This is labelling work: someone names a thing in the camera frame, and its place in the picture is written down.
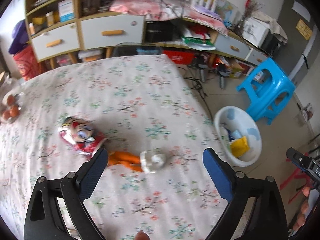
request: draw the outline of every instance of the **red basket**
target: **red basket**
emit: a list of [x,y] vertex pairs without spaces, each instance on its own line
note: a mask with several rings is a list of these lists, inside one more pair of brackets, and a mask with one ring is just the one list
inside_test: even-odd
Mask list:
[[40,63],[37,62],[31,45],[25,47],[22,51],[13,56],[20,74],[25,81],[40,75],[43,71]]
[[174,50],[164,50],[169,59],[171,59],[175,64],[189,65],[192,62],[194,53],[183,52],[183,51],[174,51]]

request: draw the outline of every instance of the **black chair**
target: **black chair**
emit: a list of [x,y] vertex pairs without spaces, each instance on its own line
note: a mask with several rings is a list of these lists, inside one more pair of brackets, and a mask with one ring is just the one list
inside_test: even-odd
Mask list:
[[113,57],[134,56],[134,55],[161,55],[163,50],[155,44],[143,43],[119,43],[113,50]]

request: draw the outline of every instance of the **purple hat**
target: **purple hat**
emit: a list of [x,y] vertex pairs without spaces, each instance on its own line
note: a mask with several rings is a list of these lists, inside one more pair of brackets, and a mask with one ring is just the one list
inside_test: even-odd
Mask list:
[[26,23],[24,20],[19,21],[12,31],[12,38],[13,41],[9,48],[10,54],[16,54],[20,50],[23,49],[27,41],[29,40]]

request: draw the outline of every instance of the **blue gripper pad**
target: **blue gripper pad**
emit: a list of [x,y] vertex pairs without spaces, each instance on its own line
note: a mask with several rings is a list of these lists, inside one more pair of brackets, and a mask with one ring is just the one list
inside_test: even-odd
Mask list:
[[219,156],[214,152],[212,148],[207,148],[204,150],[202,160],[220,196],[226,199],[228,203],[230,203],[233,197],[232,182],[221,166],[229,166],[229,164],[220,160]]

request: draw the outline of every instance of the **red bag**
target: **red bag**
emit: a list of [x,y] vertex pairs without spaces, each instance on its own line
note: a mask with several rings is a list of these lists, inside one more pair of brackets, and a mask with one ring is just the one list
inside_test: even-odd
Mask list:
[[36,60],[31,45],[28,45],[22,51],[15,54],[13,59],[17,63],[20,74],[25,81],[44,72],[41,63],[38,63]]

